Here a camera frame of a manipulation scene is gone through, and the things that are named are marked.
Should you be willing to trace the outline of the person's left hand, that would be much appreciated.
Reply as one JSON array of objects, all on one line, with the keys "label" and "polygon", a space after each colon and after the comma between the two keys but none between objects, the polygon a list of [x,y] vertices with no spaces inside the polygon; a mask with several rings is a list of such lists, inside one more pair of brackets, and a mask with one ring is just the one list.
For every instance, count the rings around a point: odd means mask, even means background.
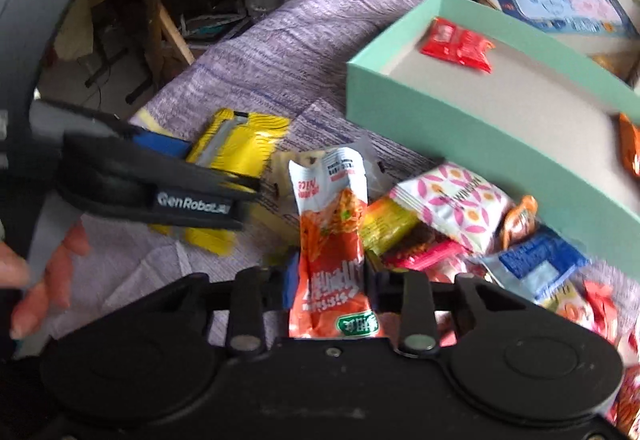
[{"label": "person's left hand", "polygon": [[74,274],[73,259],[87,256],[90,244],[84,226],[78,221],[52,252],[46,270],[32,284],[32,271],[25,259],[6,243],[1,244],[1,288],[24,291],[12,310],[9,337],[21,340],[34,334],[46,318],[51,305],[59,309],[70,306]]}]

